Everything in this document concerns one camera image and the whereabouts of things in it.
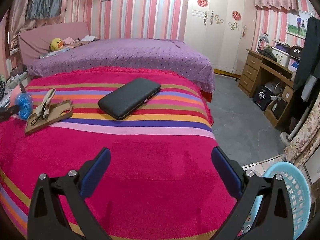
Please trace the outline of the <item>brown phone case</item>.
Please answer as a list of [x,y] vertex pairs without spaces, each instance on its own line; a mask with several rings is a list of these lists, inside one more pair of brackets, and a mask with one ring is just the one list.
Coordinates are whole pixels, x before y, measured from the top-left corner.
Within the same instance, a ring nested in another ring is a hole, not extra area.
[[51,104],[47,117],[37,116],[34,112],[27,119],[25,126],[25,134],[30,135],[40,129],[43,129],[56,122],[66,120],[73,115],[73,104],[71,100],[64,100],[59,103]]

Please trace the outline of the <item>small framed couple photo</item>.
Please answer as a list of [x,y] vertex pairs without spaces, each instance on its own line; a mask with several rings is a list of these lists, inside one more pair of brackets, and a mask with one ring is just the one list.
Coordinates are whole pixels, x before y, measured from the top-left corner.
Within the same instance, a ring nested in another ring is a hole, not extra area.
[[308,27],[308,20],[313,16],[312,13],[301,11],[290,12],[287,21],[287,34],[305,39]]

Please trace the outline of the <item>pink headboard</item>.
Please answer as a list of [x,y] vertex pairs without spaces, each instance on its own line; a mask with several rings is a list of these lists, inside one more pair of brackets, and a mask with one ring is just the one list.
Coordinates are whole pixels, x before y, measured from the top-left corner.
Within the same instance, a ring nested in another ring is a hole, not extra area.
[[30,65],[40,55],[47,53],[54,38],[71,37],[76,40],[89,35],[86,22],[59,23],[45,25],[32,30],[20,32],[17,36],[23,64]]

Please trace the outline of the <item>white fan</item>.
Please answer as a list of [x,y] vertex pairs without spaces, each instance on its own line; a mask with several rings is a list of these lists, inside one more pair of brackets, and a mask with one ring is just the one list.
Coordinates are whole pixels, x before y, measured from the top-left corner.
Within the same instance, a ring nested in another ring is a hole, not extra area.
[[271,81],[267,82],[265,84],[265,88],[267,88],[274,96],[279,96],[283,92],[280,82],[279,83],[275,83]]

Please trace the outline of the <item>desk lamp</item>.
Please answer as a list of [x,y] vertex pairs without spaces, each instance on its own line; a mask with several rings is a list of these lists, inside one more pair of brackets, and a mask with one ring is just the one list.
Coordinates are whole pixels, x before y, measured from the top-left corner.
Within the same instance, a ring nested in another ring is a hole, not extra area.
[[269,42],[268,34],[267,33],[261,34],[258,38],[257,52],[261,50],[263,43],[268,43],[268,42]]

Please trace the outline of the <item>blue plastic bag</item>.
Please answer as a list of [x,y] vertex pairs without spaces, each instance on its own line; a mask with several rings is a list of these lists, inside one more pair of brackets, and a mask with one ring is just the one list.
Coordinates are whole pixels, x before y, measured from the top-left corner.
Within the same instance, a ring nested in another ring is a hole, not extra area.
[[15,99],[19,107],[18,115],[22,120],[27,120],[33,112],[33,98],[28,93],[20,93]]

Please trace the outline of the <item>yellow duck plush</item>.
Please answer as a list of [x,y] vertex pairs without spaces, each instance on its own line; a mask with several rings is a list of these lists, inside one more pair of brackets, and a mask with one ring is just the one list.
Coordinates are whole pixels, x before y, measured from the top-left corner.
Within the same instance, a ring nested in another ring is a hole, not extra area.
[[51,51],[58,51],[61,50],[64,46],[63,40],[61,38],[54,38],[50,43],[50,50]]

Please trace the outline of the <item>white wardrobe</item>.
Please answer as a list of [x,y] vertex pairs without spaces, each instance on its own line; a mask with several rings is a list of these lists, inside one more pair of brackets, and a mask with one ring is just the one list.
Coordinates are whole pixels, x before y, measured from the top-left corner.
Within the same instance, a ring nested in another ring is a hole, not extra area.
[[241,75],[253,44],[254,0],[188,0],[184,42],[215,71]]

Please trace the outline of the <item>floral beige curtain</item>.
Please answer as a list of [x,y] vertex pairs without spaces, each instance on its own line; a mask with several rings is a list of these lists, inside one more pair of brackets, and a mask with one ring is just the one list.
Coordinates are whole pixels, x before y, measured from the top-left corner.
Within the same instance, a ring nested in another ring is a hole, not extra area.
[[285,147],[285,160],[299,167],[314,154],[319,147],[319,96],[301,129]]

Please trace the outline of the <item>grey tissue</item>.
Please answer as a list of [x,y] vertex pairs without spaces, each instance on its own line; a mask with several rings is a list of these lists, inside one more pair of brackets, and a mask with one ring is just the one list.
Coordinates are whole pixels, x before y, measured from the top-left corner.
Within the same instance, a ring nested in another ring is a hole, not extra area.
[[51,100],[54,97],[55,92],[55,88],[50,89],[44,96],[41,104],[35,108],[35,114],[38,119],[47,120],[50,112]]

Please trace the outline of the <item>black box under desk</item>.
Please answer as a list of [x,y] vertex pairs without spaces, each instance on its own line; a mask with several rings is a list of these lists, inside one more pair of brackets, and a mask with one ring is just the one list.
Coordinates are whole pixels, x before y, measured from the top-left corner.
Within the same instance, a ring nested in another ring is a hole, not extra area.
[[259,86],[254,93],[253,102],[262,110],[265,111],[271,103],[271,97],[274,94],[265,86]]

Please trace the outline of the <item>striped pink blanket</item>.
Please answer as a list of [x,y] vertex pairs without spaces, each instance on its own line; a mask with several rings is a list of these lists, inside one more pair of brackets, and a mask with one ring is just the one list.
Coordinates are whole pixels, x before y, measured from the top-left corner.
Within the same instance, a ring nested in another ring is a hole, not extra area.
[[[98,107],[138,77],[161,91],[121,121]],[[105,147],[110,165],[86,203],[111,237],[204,239],[221,226],[235,199],[212,164],[213,119],[195,84],[169,71],[95,67],[34,79],[27,91],[39,105],[52,88],[54,103],[71,100],[71,118],[31,135],[16,116],[1,123],[1,206],[21,234],[39,175],[64,176]]]

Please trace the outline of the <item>black wallet case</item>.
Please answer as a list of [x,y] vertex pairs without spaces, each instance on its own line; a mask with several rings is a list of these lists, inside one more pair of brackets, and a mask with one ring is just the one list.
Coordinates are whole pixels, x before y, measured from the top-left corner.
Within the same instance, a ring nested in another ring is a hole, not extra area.
[[98,106],[111,117],[122,120],[160,91],[159,83],[140,77],[101,98]]

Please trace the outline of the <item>black hanging clothes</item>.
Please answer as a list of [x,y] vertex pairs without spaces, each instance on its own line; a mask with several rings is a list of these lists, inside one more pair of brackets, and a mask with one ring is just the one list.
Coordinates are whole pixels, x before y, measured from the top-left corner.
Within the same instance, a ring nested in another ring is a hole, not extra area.
[[319,19],[310,17],[305,44],[293,82],[295,91],[301,90],[301,99],[308,101],[311,91],[319,80]]

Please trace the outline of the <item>wooden desk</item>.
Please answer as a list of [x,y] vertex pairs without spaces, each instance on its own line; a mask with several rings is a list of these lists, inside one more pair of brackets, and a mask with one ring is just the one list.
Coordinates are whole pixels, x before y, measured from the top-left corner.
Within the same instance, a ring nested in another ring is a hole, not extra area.
[[289,118],[289,110],[294,94],[291,77],[292,72],[281,64],[264,55],[248,50],[247,60],[238,87],[248,97],[253,98],[258,88],[266,85],[268,82],[281,85],[283,91],[280,93],[280,96],[285,102],[284,109],[275,116],[275,103],[272,102],[264,111],[264,115],[276,129],[284,129],[285,122]]

